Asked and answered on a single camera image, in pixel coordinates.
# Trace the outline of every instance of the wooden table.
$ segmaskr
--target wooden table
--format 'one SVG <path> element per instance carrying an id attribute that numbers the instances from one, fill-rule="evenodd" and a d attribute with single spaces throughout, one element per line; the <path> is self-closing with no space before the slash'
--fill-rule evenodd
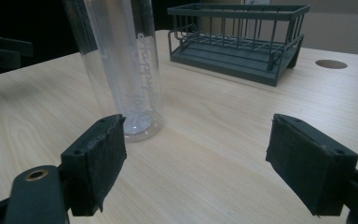
<path id="1" fill-rule="evenodd" d="M 265 161 L 271 119 L 282 113 L 358 153 L 358 55 L 302 49 L 270 87 L 169 60 L 159 31 L 165 126 L 127 144 L 103 213 L 72 223 L 345 223 L 313 217 Z M 319 59 L 346 63 L 327 69 Z M 14 177 L 60 154 L 100 118 L 79 54 L 0 75 L 0 200 Z"/>

